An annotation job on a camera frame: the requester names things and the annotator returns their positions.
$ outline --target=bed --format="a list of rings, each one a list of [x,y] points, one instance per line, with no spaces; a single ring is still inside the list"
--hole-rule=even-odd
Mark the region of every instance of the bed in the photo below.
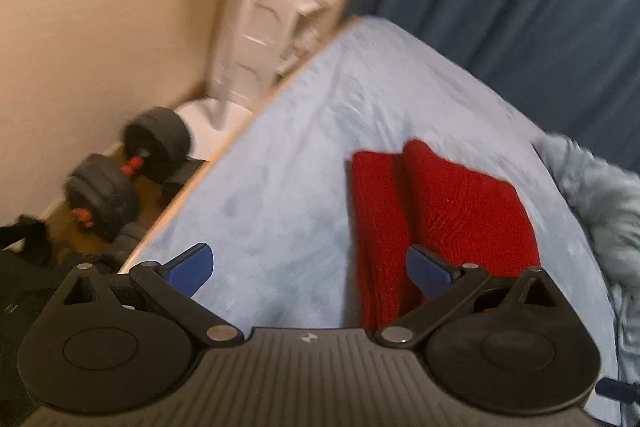
[[[394,24],[348,23],[283,80],[156,222],[123,270],[206,242],[213,277],[194,297],[253,326],[358,325],[349,160],[424,140],[441,156],[507,179],[561,287],[616,378],[615,317],[585,233],[531,146],[543,132],[471,74]],[[587,411],[620,424],[620,406]]]

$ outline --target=wooden edge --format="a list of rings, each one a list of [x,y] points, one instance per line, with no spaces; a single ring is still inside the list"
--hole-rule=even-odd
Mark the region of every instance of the wooden edge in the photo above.
[[[265,99],[263,99],[253,111],[253,114],[250,118],[248,118],[233,134],[231,134],[225,141],[225,143],[220,147],[211,158],[209,158],[209,162],[204,164],[192,177],[189,179],[187,184],[182,188],[182,190],[178,193],[178,195],[174,198],[171,204],[166,208],[166,210],[161,214],[161,216],[156,220],[153,226],[146,233],[145,237],[143,237],[142,241],[138,244],[136,249],[129,255],[127,262],[120,269],[121,273],[127,272],[135,263],[135,259],[140,255],[143,248],[146,248],[146,245],[156,237],[158,232],[168,223],[175,214],[182,208],[182,206],[186,203],[189,195],[193,191],[193,189],[200,183],[200,181],[207,175],[207,173],[220,161],[222,156],[225,155],[229,147],[241,136],[242,133],[255,121],[255,119],[268,107],[268,105],[273,102],[276,97],[283,92],[296,78],[298,73],[320,52],[324,51],[327,47],[329,47],[341,34],[350,29],[352,26],[355,26],[360,17],[351,16],[345,22],[343,22],[336,31],[327,38],[324,42],[322,42],[313,53],[308,54],[304,59],[300,61],[300,63],[296,66],[296,68],[291,71],[285,78],[283,78],[275,88],[269,93]]]
[[[181,106],[183,103],[190,100],[196,100],[202,98],[206,92],[206,83],[203,79],[198,81],[190,90],[174,99],[172,103],[167,104],[166,107],[175,109]],[[104,152],[105,156],[108,156],[112,160],[118,161],[124,158],[122,152],[122,143],[115,143],[108,150]],[[71,207],[65,200],[57,201],[53,203],[42,214],[41,218],[47,223],[47,230],[49,231],[49,237],[55,240],[57,237],[65,232],[66,228],[75,225],[74,219],[71,215]]]

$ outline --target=light blue bedsheet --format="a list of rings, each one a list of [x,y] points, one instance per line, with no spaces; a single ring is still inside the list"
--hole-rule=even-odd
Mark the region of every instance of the light blue bedsheet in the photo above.
[[[349,159],[433,150],[516,187],[542,265],[593,336],[602,374],[618,374],[614,314],[580,224],[530,145],[542,131],[469,73],[393,24],[368,18],[302,70],[127,266],[209,243],[213,277],[196,300],[252,326],[358,324]],[[620,407],[587,409],[620,423]]]

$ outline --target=wooden floor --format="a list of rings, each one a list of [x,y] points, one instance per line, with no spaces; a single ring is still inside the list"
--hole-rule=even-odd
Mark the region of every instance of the wooden floor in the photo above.
[[[118,165],[122,165],[124,163],[122,154],[117,153],[114,161]],[[159,204],[160,185],[144,176],[138,176],[134,185],[142,202],[138,223],[148,229],[164,210]],[[107,247],[108,243],[101,240],[97,235],[78,227],[71,216],[71,208],[68,203],[59,208],[56,214],[58,225],[50,227],[51,238],[54,242],[60,243],[60,245],[68,245],[71,251],[82,253],[98,253]]]

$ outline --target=red fabric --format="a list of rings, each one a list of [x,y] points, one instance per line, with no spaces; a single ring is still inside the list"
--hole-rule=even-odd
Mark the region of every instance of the red fabric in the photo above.
[[[437,156],[419,140],[402,155],[358,152],[351,165],[362,324],[375,330],[420,303],[406,250],[419,243],[451,264],[515,276],[540,264],[536,238],[508,182]]]

